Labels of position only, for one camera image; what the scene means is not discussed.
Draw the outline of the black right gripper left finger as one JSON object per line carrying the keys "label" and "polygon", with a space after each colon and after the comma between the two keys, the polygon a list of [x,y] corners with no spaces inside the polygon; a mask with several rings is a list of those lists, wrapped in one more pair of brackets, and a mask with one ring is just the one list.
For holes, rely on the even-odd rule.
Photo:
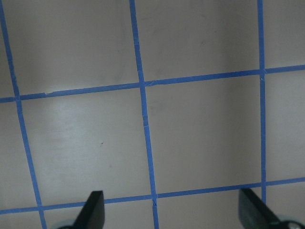
{"label": "black right gripper left finger", "polygon": [[93,191],[74,221],[73,229],[102,229],[105,223],[103,191]]}

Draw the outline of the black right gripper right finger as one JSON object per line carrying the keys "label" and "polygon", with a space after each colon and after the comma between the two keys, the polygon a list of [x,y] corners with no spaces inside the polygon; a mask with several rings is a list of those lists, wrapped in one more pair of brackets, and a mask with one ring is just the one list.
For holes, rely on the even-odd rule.
{"label": "black right gripper right finger", "polygon": [[280,219],[249,188],[239,190],[238,218],[244,229],[276,229]]}

